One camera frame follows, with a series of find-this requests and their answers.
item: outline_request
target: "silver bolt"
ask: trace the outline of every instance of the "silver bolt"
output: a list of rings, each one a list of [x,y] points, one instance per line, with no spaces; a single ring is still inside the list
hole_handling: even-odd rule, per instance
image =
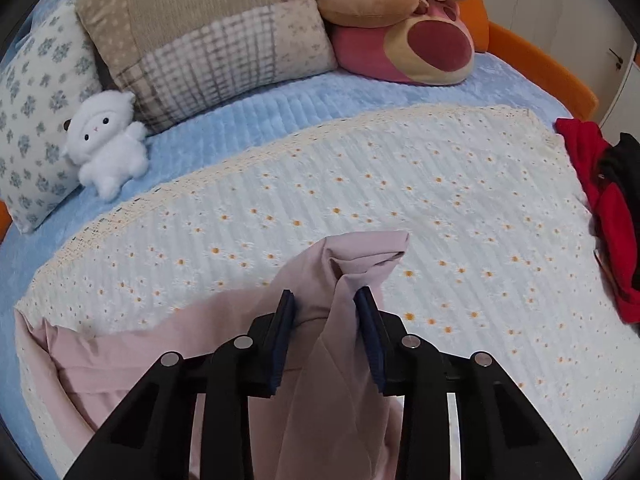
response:
[[[476,354],[476,357],[474,357],[474,359],[480,366],[489,366],[494,362],[494,360],[491,359],[491,356],[489,354],[485,354],[484,352]]]
[[[234,346],[239,350],[245,350],[247,348],[251,348],[252,344],[254,344],[254,340],[247,335],[241,335],[240,337],[237,337],[236,340],[234,341]]]
[[[402,338],[402,346],[418,348],[418,346],[420,346],[420,338],[415,335],[406,335]]]
[[[160,358],[160,364],[166,367],[174,366],[175,364],[178,364],[179,360],[180,356],[177,353],[167,352]]]

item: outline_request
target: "red clothing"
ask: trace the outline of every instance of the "red clothing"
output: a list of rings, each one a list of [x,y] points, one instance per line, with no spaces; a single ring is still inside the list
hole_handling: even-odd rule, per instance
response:
[[[599,232],[609,251],[610,270],[620,317],[627,323],[640,322],[640,291],[631,286],[638,264],[638,245],[629,208],[620,188],[598,177],[598,162],[610,144],[597,124],[577,119],[558,119],[556,130],[564,144],[578,179],[587,195],[591,212],[599,220]]]

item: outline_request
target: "blue plush blanket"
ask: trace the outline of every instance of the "blue plush blanket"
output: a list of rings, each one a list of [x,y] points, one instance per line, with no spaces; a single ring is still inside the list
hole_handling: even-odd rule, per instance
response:
[[[125,184],[118,200],[323,121],[419,103],[530,108],[549,127],[557,117],[569,116],[558,101],[491,54],[477,56],[473,74],[453,87],[409,86],[333,72],[246,94],[149,139],[150,171]],[[20,392],[12,309],[35,271],[86,222],[114,206],[102,203],[93,189],[76,190],[34,234],[20,235],[12,227],[0,246],[0,414],[44,480],[56,474]]]

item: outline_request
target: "floral pillow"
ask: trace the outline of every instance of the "floral pillow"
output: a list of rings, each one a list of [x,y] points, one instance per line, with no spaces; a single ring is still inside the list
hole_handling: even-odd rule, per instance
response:
[[[78,168],[60,155],[63,123],[101,90],[74,4],[62,2],[0,73],[0,198],[23,233],[78,186]]]

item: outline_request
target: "white plush sheep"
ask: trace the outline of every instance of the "white plush sheep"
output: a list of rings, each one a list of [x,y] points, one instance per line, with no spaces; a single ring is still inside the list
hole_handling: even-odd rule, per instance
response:
[[[107,202],[127,180],[144,175],[149,167],[143,143],[146,127],[131,122],[135,98],[131,92],[101,92],[84,101],[65,123],[63,153],[80,166],[80,184],[94,184]]]

